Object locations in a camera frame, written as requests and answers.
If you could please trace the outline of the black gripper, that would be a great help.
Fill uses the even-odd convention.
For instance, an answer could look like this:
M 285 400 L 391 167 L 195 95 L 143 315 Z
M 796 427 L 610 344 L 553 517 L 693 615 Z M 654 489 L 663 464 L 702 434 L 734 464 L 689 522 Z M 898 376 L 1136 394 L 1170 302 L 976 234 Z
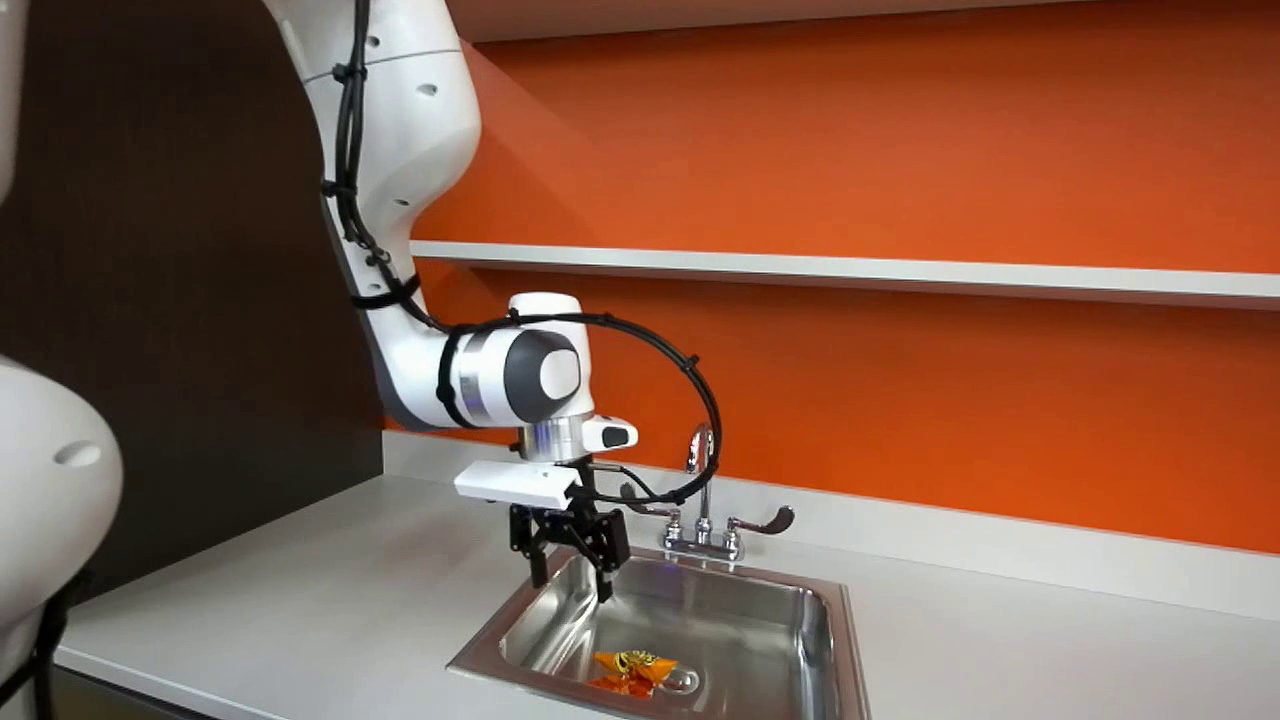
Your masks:
M 568 545 L 595 563 L 595 600 L 616 595 L 616 569 L 631 555 L 621 514 L 598 514 L 592 501 L 568 510 L 507 510 L 507 545 L 527 559 L 534 587 L 547 584 L 547 545 Z

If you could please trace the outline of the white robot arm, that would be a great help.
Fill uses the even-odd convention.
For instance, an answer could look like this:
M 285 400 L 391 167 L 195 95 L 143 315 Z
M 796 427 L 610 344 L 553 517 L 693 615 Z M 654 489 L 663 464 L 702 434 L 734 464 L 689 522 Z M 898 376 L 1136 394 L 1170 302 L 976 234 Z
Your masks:
M 445 321 L 424 293 L 415 220 L 471 167 L 480 94 L 446 0 L 262 0 L 320 135 L 320 210 L 370 350 L 382 409 L 430 434 L 505 427 L 515 459 L 471 459 L 457 493 L 507 510 L 507 545 L 547 581 L 547 545 L 595 569 L 631 555 L 595 505 L 592 459 L 631 448 L 595 414 L 586 315 L 562 293 L 515 293 L 497 321 Z

